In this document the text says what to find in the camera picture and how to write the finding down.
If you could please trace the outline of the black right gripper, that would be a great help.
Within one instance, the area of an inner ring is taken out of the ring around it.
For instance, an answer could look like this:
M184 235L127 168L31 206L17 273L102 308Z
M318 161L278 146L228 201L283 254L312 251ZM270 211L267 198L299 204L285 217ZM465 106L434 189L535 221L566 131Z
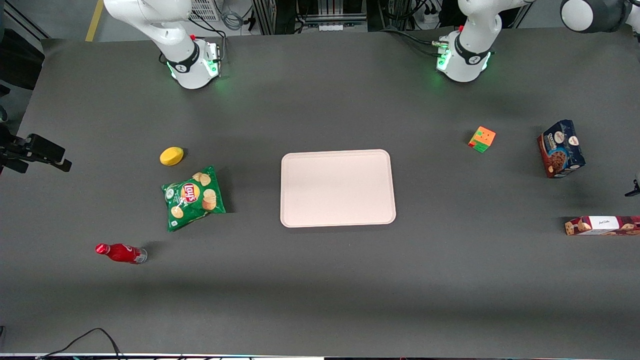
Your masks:
M0 126L0 173L11 169L16 173L25 174L29 164L25 162L27 145L29 144L29 158L68 173L72 162L66 158L66 149L43 136L32 133L26 138L14 136L6 125Z

